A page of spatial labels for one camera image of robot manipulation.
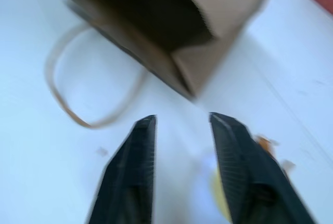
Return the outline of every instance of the white surface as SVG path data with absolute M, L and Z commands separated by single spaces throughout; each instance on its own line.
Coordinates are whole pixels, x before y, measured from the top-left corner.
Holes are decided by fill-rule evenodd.
M 0 0 L 0 223 L 83 223 L 105 163 L 150 114 L 158 115 L 155 223 L 182 223 L 188 182 L 213 147 L 209 111 L 277 140 L 277 157 L 296 164 L 290 178 L 318 223 L 333 222 L 333 20 L 311 0 L 271 0 L 197 106 L 151 75 L 132 110 L 102 130 L 73 123 L 44 82 L 47 52 L 78 22 L 62 0 Z M 64 55 L 58 86 L 93 120 L 116 107 L 139 70 L 91 30 Z
M 192 224 L 219 223 L 229 224 L 221 214 L 214 195 L 212 181 L 217 171 L 216 154 L 214 151 L 204 154 L 198 161 L 197 173 L 193 176 L 188 197 L 188 222 Z

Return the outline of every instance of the bag handle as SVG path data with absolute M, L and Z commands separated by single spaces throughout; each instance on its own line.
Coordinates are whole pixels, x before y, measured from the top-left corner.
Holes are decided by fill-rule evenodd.
M 103 23 L 101 21 L 92 21 L 90 22 L 91 25 L 97 27 L 101 25 L 105 25 L 106 23 Z M 90 29 L 92 26 L 90 24 L 84 23 L 80 24 L 76 27 L 73 27 L 70 29 L 67 33 L 61 37 L 58 42 L 54 45 L 51 52 L 47 56 L 46 59 L 46 66 L 45 66 L 45 76 L 46 76 L 46 82 L 53 94 L 53 96 L 56 98 L 62 109 L 67 112 L 67 114 L 79 125 L 90 128 L 90 129 L 97 129 L 104 127 L 108 124 L 114 123 L 118 120 L 118 118 L 129 108 L 131 103 L 134 101 L 134 99 L 138 96 L 139 92 L 141 91 L 144 82 L 148 75 L 148 70 L 143 69 L 139 78 L 136 80 L 134 86 L 130 89 L 129 93 L 125 96 L 125 99 L 122 101 L 122 103 L 117 107 L 117 109 L 109 114 L 108 116 L 102 118 L 99 121 L 93 122 L 93 123 L 87 123 L 86 121 L 82 120 L 78 115 L 76 115 L 68 106 L 64 98 L 61 96 L 60 92 L 58 91 L 55 81 L 54 81 L 54 73 L 56 69 L 56 65 L 58 60 L 61 57 L 61 54 L 63 53 L 64 49 L 67 47 L 67 45 L 75 39 L 80 33 L 82 33 L 85 30 Z

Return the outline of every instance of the yellow object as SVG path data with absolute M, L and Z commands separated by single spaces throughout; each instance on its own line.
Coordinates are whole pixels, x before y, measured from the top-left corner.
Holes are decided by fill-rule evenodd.
M 232 223 L 230 216 L 230 211 L 228 207 L 227 200 L 225 198 L 224 190 L 222 187 L 222 181 L 220 176 L 220 171 L 217 169 L 212 177 L 212 194 L 214 196 L 215 202 L 223 214 L 223 216 Z

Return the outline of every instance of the small debris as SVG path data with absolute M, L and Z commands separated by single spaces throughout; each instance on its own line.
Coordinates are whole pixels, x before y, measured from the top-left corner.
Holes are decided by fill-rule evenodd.
M 290 174 L 290 172 L 295 168 L 295 163 L 289 161 L 289 160 L 283 160 L 281 162 L 281 168 L 284 169 L 287 175 Z
M 109 152 L 102 147 L 99 147 L 99 149 L 96 150 L 96 153 L 99 154 L 101 157 L 104 157 L 109 154 Z
M 262 136 L 256 136 L 255 140 L 267 153 L 274 157 L 274 148 L 272 142 Z

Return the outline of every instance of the brown paper bag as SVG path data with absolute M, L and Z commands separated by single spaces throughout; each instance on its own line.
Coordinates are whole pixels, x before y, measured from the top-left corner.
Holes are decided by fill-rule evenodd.
M 188 99 L 263 0 L 72 0 L 101 34 Z

